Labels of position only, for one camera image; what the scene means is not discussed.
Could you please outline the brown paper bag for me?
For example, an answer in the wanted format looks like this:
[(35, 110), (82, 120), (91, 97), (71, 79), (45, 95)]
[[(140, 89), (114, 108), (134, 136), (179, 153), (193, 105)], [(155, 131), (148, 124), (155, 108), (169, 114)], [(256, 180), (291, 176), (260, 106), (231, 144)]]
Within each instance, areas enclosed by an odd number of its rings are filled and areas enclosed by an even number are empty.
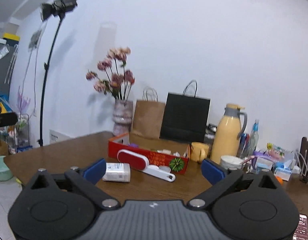
[(158, 101), (154, 88), (145, 87), (142, 99), (136, 101), (131, 132), (147, 139), (158, 139), (161, 132), (165, 103)]

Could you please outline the dark wooden chair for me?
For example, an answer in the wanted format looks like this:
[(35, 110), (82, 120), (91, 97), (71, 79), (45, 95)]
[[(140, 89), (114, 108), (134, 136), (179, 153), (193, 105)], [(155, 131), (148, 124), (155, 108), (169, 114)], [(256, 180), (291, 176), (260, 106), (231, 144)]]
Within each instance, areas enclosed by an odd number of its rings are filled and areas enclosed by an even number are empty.
[(301, 147), (300, 147), (300, 175), (302, 176), (302, 180), (308, 183), (308, 139), (303, 137), (301, 139)]

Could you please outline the orange fruit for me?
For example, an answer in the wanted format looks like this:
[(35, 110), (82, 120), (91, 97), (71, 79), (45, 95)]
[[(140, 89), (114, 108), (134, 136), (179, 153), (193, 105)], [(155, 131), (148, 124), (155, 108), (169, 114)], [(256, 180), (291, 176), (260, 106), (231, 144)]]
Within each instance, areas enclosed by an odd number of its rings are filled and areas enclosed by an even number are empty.
[(282, 178), (280, 178), (279, 176), (276, 176), (276, 179), (278, 180), (278, 182), (279, 182), (281, 185), (283, 185), (283, 179), (282, 179)]

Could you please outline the blue tissue packet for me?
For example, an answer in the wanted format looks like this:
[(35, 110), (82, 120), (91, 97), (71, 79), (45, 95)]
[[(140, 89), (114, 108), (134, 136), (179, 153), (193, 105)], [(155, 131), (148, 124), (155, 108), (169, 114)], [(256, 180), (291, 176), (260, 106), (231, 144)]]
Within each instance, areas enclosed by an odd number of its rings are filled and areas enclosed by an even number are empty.
[(292, 171), (288, 168), (276, 167), (274, 170), (274, 175), (281, 178), (283, 181), (289, 181), (292, 175)]

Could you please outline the smartphone with red screen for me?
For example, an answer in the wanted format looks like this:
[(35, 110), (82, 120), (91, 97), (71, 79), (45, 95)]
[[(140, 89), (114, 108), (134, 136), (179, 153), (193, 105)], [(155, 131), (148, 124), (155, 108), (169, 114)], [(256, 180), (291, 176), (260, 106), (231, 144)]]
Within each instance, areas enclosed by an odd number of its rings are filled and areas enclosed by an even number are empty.
[(299, 222), (294, 231), (293, 240), (308, 240), (308, 217), (304, 214), (299, 215)]

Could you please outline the yellow thermos jug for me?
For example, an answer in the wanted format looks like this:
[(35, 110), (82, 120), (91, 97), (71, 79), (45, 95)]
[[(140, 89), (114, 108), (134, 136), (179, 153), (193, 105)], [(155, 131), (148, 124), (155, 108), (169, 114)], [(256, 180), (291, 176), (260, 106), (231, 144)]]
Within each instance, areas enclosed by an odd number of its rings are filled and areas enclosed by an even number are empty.
[(236, 156), (240, 138), (247, 125), (245, 109), (234, 103), (228, 103), (215, 133), (210, 159), (219, 164), (223, 155)]

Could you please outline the white wall calendar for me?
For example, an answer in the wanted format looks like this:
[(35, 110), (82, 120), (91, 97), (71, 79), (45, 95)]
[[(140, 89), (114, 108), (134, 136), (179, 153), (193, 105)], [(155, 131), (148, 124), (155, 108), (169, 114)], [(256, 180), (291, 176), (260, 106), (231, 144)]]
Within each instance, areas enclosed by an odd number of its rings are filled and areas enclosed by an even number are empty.
[(50, 144), (55, 144), (55, 143), (70, 140), (70, 139), (71, 137), (66, 134), (54, 131), (52, 129), (49, 130), (49, 143)]

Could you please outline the green plastic basin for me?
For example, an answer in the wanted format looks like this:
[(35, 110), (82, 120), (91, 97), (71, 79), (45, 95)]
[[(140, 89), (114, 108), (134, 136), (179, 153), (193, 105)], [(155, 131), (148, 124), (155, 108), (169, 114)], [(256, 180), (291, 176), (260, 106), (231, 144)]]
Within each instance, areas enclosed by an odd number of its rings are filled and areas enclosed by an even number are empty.
[(13, 178), (13, 174), (8, 166), (4, 163), (5, 156), (0, 156), (0, 181), (8, 181)]

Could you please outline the purple plastic bag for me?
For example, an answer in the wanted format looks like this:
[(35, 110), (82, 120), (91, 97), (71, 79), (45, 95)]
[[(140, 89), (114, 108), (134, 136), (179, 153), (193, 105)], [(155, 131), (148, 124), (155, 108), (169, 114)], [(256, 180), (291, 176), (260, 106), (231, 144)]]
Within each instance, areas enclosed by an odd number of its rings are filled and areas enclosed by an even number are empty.
[(254, 151), (253, 152), (254, 158), (252, 159), (252, 167), (253, 169), (260, 168), (267, 168), (268, 170), (271, 170), (275, 163), (278, 161), (282, 161), (284, 157), (282, 157), (278, 153), (272, 153), (269, 152), (259, 152)]

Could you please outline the black paper bag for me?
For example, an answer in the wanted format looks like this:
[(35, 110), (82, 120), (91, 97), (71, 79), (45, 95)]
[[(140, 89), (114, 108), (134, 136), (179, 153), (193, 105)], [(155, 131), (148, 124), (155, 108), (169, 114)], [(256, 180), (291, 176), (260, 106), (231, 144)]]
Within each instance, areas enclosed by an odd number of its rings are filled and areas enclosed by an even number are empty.
[(161, 125), (161, 139), (188, 144), (204, 141), (210, 99), (197, 97), (196, 93), (197, 81), (191, 80), (182, 94), (168, 94)]

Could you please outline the clear plastic water bottle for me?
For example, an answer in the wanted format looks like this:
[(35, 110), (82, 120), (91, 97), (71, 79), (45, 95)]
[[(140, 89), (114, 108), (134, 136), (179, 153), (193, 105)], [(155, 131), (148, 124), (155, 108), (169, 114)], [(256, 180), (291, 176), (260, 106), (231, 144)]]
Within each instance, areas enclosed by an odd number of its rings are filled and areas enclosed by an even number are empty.
[(253, 152), (255, 151), (259, 139), (258, 134), (258, 128), (259, 128), (259, 120), (256, 119), (252, 128), (252, 132), (249, 136), (248, 140), (248, 147), (247, 147), (247, 156), (253, 155)]

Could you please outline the white tissue pack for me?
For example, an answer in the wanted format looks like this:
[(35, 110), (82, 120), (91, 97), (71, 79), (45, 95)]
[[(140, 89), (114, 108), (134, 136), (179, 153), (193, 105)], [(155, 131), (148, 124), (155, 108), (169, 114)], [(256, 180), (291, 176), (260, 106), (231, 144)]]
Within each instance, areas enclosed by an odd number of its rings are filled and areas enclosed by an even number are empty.
[(127, 163), (106, 163), (106, 172), (103, 181), (129, 183), (130, 165)]

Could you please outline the pink flower bouquet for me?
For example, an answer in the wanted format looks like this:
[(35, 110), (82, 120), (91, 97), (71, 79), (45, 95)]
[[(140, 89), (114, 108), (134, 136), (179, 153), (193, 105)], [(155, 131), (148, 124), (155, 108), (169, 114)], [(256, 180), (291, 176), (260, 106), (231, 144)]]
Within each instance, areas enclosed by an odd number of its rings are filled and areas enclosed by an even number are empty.
[(97, 70), (106, 77), (102, 78), (97, 72), (89, 70), (85, 75), (86, 80), (95, 81), (94, 90), (98, 93), (110, 94), (115, 100), (127, 101), (135, 84), (133, 72), (126, 68), (127, 56), (130, 54), (129, 47), (110, 48), (106, 57), (97, 63)]

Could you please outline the red white lint brush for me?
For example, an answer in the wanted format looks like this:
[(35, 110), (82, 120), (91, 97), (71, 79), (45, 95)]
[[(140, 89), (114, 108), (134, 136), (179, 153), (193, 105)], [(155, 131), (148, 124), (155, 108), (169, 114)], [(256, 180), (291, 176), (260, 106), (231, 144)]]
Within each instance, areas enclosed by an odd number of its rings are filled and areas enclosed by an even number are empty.
[(156, 165), (150, 165), (148, 158), (144, 155), (123, 149), (117, 152), (117, 159), (121, 163), (129, 164), (130, 167), (135, 170), (159, 178), (161, 180), (172, 183), (176, 179), (174, 174), (166, 172)]

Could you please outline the purple round lid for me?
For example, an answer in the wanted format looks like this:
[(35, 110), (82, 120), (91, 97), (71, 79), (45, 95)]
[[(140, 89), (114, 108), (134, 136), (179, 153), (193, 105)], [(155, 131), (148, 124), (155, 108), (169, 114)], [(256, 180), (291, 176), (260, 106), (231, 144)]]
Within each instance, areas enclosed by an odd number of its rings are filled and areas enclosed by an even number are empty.
[(139, 146), (137, 144), (129, 144), (129, 147), (133, 147), (133, 148), (139, 148)]

